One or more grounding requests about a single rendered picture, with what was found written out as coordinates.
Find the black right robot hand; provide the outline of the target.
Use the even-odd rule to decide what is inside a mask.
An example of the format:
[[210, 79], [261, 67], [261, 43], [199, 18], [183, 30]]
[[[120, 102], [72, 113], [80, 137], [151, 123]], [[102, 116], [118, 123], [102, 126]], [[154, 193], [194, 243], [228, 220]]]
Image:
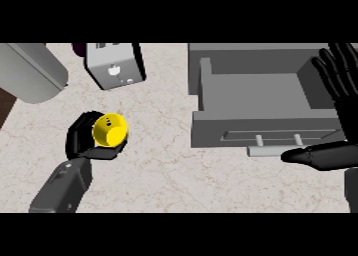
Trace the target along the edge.
[[331, 171], [358, 167], [358, 52], [350, 43], [329, 43], [310, 62], [334, 102], [346, 139], [288, 150], [281, 160]]

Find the grey open drawer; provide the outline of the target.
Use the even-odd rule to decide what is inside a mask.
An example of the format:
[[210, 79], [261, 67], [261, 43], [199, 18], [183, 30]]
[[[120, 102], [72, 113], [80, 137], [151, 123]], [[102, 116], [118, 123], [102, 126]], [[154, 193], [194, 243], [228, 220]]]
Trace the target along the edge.
[[195, 148], [244, 147], [248, 156], [272, 157], [344, 138], [334, 107], [310, 107], [292, 74], [216, 74], [204, 58], [198, 103]]

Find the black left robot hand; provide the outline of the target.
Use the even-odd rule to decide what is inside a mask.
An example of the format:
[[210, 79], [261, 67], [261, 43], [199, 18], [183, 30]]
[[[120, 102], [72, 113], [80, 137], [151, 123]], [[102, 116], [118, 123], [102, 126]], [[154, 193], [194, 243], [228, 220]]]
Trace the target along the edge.
[[127, 140], [123, 140], [115, 147], [95, 145], [92, 128], [95, 121], [101, 118], [98, 111], [84, 112], [71, 124], [67, 132], [65, 154], [68, 159], [84, 157], [95, 160], [112, 160], [123, 152]]

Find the dark purple object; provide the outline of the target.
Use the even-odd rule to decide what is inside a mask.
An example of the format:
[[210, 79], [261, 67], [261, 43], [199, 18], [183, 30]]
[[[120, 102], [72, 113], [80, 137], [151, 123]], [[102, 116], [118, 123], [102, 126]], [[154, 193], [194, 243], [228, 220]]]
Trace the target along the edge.
[[86, 44], [84, 43], [72, 43], [71, 44], [72, 51], [78, 57], [86, 56]]

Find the grey cabinet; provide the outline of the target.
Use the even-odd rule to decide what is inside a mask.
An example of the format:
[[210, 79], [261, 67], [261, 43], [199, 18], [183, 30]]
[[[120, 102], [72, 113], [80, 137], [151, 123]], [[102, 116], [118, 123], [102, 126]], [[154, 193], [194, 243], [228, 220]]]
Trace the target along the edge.
[[188, 92], [198, 94], [199, 59], [208, 58], [217, 74], [295, 73], [326, 43], [189, 43]]

